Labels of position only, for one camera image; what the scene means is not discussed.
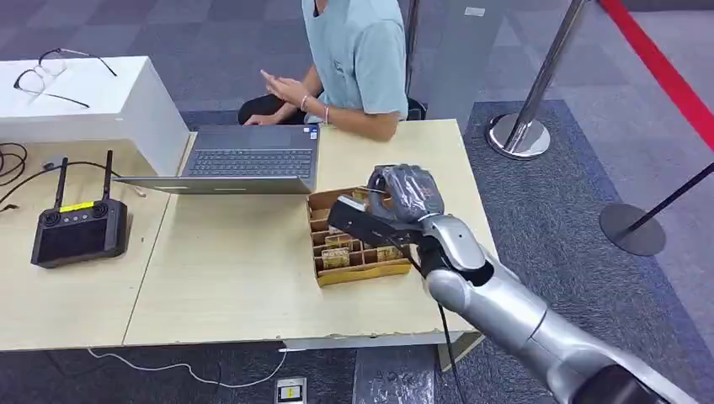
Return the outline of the person's right hand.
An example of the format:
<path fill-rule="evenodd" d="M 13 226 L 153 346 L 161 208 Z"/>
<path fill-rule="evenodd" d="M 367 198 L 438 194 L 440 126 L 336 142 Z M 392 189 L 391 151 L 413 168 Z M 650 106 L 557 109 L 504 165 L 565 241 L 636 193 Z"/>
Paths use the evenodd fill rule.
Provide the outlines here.
<path fill-rule="evenodd" d="M 299 109 L 301 109 L 302 101 L 311 96 L 304 85 L 295 79 L 277 77 L 265 70 L 261 70 L 260 74 L 269 93 Z"/>

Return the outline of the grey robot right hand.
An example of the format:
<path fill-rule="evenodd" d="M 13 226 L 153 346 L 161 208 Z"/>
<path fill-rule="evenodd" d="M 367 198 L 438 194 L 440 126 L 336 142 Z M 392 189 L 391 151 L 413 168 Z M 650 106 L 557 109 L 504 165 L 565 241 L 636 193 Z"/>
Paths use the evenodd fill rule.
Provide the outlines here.
<path fill-rule="evenodd" d="M 367 188 L 371 214 L 388 221 L 412 224 L 445 213 L 433 176 L 418 165 L 375 166 Z"/>

